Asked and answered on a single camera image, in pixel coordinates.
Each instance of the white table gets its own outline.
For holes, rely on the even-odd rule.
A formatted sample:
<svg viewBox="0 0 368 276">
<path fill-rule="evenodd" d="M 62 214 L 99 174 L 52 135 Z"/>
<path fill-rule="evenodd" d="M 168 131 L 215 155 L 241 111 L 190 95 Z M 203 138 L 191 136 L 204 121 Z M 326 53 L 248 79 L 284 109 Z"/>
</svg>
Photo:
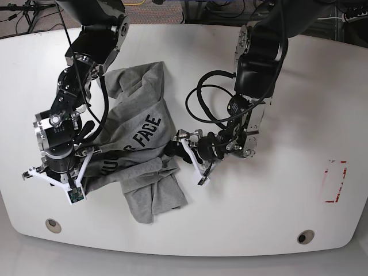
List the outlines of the white table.
<svg viewBox="0 0 368 276">
<path fill-rule="evenodd" d="M 239 28 L 190 25 L 131 26 L 111 70 L 165 61 L 165 99 L 176 128 L 216 126 L 191 119 L 187 93 L 208 71 L 232 71 Z M 78 30 L 70 30 L 71 38 Z M 40 164 L 33 116 L 50 108 L 56 80 L 66 67 L 62 31 L 0 41 L 5 130 L 0 137 L 0 191 L 12 226 L 24 235 L 117 251 L 188 256 L 248 256 L 338 248 L 347 244 L 368 196 L 368 51 L 351 45 L 298 36 L 278 79 L 272 106 L 263 118 L 253 159 L 228 158 L 207 187 L 189 177 L 193 168 L 179 161 L 178 182 L 189 205 L 156 217 L 151 225 L 132 218 L 118 183 L 92 192 L 69 206 L 55 187 L 21 173 Z M 231 89 L 228 79 L 213 83 Z M 228 96 L 205 93 L 219 117 Z M 102 95 L 92 86 L 92 105 L 102 114 Z M 195 99 L 190 102 L 204 115 Z M 339 201 L 337 175 L 348 161 Z M 325 170 L 332 174 L 323 181 Z M 46 219 L 62 226 L 60 234 Z M 316 236 L 300 245 L 297 236 Z"/>
</svg>

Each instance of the white tabletop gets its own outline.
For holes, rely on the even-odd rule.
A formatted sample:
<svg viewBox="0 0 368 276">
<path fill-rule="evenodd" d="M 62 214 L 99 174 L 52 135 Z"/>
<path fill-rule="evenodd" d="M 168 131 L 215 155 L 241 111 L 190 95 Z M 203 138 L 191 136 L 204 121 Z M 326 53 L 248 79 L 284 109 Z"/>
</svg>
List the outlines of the white tabletop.
<svg viewBox="0 0 368 276">
<path fill-rule="evenodd" d="M 192 120 L 184 100 L 206 72 L 233 70 L 238 31 L 134 25 L 110 69 L 163 60 L 164 97 L 175 127 L 215 131 L 215 126 Z M 78 30 L 70 34 L 74 39 Z M 67 41 L 62 31 L 55 31 L 0 41 L 0 48 L 5 91 L 0 115 L 5 124 L 11 122 L 0 137 L 0 191 L 19 233 L 109 250 L 190 256 L 285 254 L 337 248 L 350 241 L 368 196 L 366 49 L 304 36 L 291 39 L 261 124 L 256 157 L 228 158 L 207 187 L 193 183 L 192 166 L 179 162 L 177 179 L 189 205 L 142 225 L 132 218 L 118 183 L 69 206 L 57 188 L 21 180 L 23 171 L 40 164 L 33 116 L 51 106 L 56 80 L 66 67 Z M 228 89 L 233 85 L 222 78 L 213 83 Z M 101 115 L 96 85 L 92 95 L 93 110 Z M 215 114 L 226 116 L 228 96 L 208 92 L 205 99 Z M 204 116 L 195 100 L 190 104 Z M 329 160 L 348 161 L 335 203 L 326 203 L 335 200 L 340 188 L 339 178 L 323 181 Z M 333 165 L 330 172 L 339 174 L 341 166 Z M 46 229 L 50 218 L 62 225 L 60 234 Z M 307 229 L 316 233 L 314 240 L 298 244 L 297 236 Z"/>
</svg>

